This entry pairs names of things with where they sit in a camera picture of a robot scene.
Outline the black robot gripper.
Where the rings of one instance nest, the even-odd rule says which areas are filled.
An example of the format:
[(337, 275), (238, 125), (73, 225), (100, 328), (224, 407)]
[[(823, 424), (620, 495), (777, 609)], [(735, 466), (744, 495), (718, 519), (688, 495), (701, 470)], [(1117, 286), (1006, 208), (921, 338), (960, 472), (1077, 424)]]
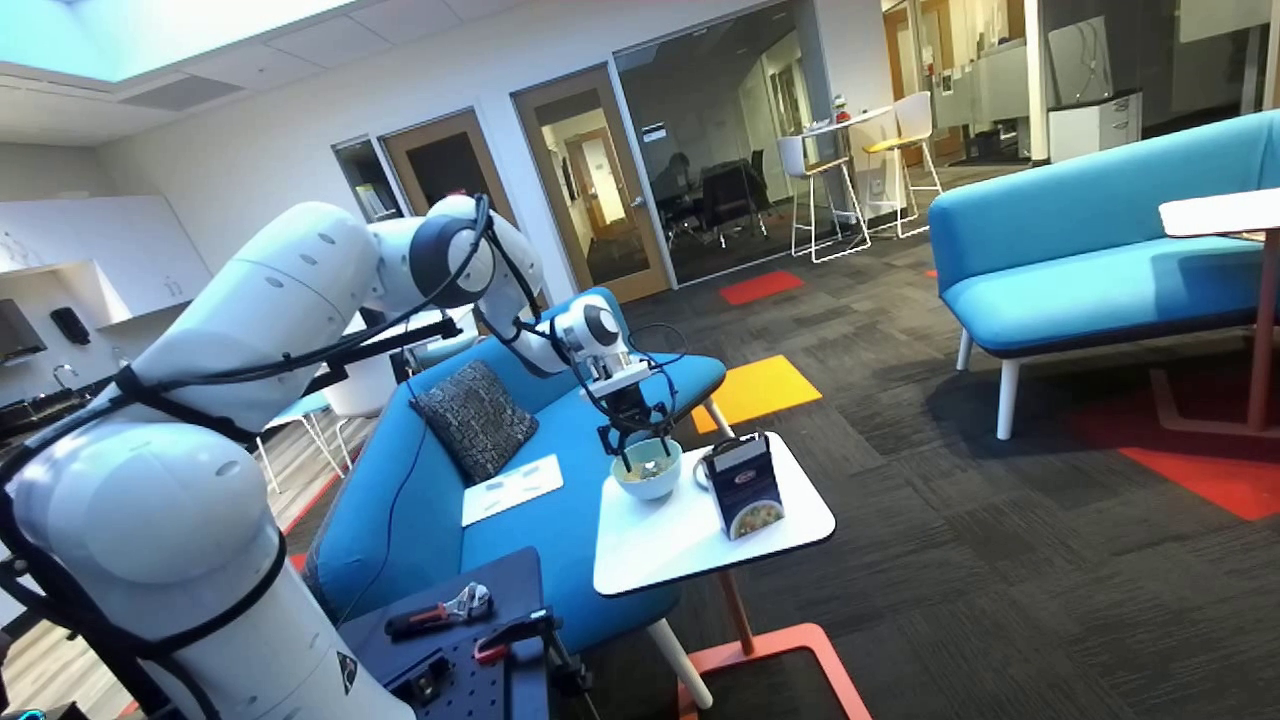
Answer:
[(665, 458), (672, 458), (672, 407), (643, 395), (643, 379), (655, 375), (655, 360), (643, 354), (598, 354), (581, 360), (584, 395), (607, 418), (598, 430), (602, 449), (634, 470), (629, 443), (637, 433), (650, 433)]

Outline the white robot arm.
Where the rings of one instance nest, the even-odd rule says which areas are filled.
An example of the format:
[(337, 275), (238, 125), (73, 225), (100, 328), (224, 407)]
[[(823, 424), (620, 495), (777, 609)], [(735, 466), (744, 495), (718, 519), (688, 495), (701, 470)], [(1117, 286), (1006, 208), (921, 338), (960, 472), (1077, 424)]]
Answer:
[(350, 321), (471, 304), (526, 366), (613, 402), (650, 366), (616, 308), (543, 317), (539, 265), (482, 196), (370, 225), (303, 201), (269, 220), (69, 420), (5, 466), (5, 546), (50, 618), (150, 720), (417, 720), (344, 645), (269, 508), (260, 430), (322, 371), (376, 349)]

